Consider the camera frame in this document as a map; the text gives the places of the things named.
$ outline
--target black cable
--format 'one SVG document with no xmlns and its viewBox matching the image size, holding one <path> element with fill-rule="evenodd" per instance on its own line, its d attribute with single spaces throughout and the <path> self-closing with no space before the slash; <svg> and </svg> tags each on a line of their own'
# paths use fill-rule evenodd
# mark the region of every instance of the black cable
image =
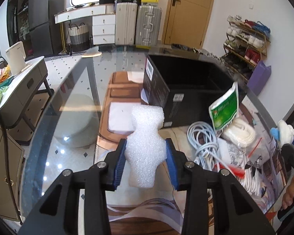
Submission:
<svg viewBox="0 0 294 235">
<path fill-rule="evenodd" d="M 8 152 L 8 135 L 6 132 L 5 124 L 4 124 L 3 118 L 1 116 L 1 113 L 0 113 L 0 127 L 1 127 L 1 131 L 2 131 L 3 143 L 4 143 L 5 171 L 6 171 L 7 180 L 9 182 L 8 186 L 9 186 L 9 190 L 10 190 L 10 194 L 11 194 L 11 198 L 12 198 L 12 202 L 14 205 L 14 209 L 15 209 L 17 218 L 19 219 L 20 224 L 22 225 L 23 222 L 21 220 L 21 216 L 20 216 L 18 209 L 17 209 L 17 205 L 16 205 L 16 201 L 14 198 L 14 193 L 13 193 L 13 189 L 12 189 L 12 185 L 11 185 L 10 168 L 9 168 L 9 152 Z"/>
</svg>

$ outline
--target human hand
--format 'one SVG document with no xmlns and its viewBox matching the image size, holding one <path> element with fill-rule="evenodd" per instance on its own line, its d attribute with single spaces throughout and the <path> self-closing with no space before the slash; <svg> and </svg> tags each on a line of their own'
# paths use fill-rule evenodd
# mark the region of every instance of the human hand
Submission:
<svg viewBox="0 0 294 235">
<path fill-rule="evenodd" d="M 285 194 L 283 195 L 282 199 L 282 208 L 287 209 L 288 206 L 291 206 L 294 199 L 294 177 L 288 188 L 286 189 Z"/>
</svg>

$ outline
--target glass tabletop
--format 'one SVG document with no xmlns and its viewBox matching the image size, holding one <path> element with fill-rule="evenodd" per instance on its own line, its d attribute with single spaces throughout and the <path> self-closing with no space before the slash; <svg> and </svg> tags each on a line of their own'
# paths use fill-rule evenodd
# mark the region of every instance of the glass tabletop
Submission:
<svg viewBox="0 0 294 235">
<path fill-rule="evenodd" d="M 146 54 L 176 53 L 169 48 L 140 49 L 133 46 L 106 45 L 91 48 L 77 61 L 63 80 L 59 89 L 45 108 L 31 141 L 30 152 L 23 168 L 20 188 L 21 215 L 27 217 L 39 198 L 64 169 L 73 172 L 90 168 L 104 160 L 109 151 L 116 149 L 121 138 L 132 131 L 127 124 L 129 114 L 120 113 L 120 107 L 144 103 L 141 85 Z M 220 60 L 209 54 L 200 54 L 202 59 Z M 136 87 L 137 93 L 127 91 Z M 275 123 L 257 97 L 248 89 L 242 95 L 240 115 L 254 127 L 259 137 L 266 142 L 270 158 L 263 165 L 264 192 L 253 199 L 264 213 L 268 212 L 287 182 L 281 156 L 275 151 L 276 143 L 269 134 Z M 194 159 L 194 150 L 187 141 L 185 127 L 159 130 L 165 138 L 171 138 L 175 147 L 189 159 Z M 130 187 L 127 183 L 129 166 L 126 164 L 121 185 L 115 192 L 106 192 L 109 220 L 113 234 L 133 233 L 144 229 L 146 233 L 179 234 L 183 224 L 186 192 L 173 190 L 166 166 L 156 171 L 155 186 L 151 189 Z M 83 234 L 84 190 L 80 191 L 79 232 Z M 135 218 L 135 222 L 125 221 Z M 213 224 L 212 199 L 209 199 L 209 225 Z"/>
</svg>

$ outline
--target green and white package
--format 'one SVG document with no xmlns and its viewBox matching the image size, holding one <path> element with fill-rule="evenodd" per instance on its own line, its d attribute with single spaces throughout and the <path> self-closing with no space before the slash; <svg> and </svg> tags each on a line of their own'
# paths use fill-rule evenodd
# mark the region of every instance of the green and white package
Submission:
<svg viewBox="0 0 294 235">
<path fill-rule="evenodd" d="M 239 92 L 237 82 L 213 104 L 209 106 L 209 115 L 216 136 L 220 136 L 239 112 Z"/>
</svg>

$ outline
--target white label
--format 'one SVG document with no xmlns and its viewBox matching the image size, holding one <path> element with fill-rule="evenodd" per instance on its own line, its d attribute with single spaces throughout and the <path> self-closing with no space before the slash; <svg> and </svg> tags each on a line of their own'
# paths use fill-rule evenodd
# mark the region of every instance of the white label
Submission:
<svg viewBox="0 0 294 235">
<path fill-rule="evenodd" d="M 147 75 L 148 75 L 150 81 L 152 81 L 152 75 L 154 74 L 154 68 L 152 67 L 149 60 L 147 60 L 146 72 L 147 72 Z"/>
<path fill-rule="evenodd" d="M 169 126 L 171 126 L 172 125 L 172 122 L 165 122 L 164 124 L 163 124 L 163 127 L 169 127 Z"/>
<path fill-rule="evenodd" d="M 173 97 L 173 101 L 183 101 L 184 94 L 175 94 Z"/>
</svg>

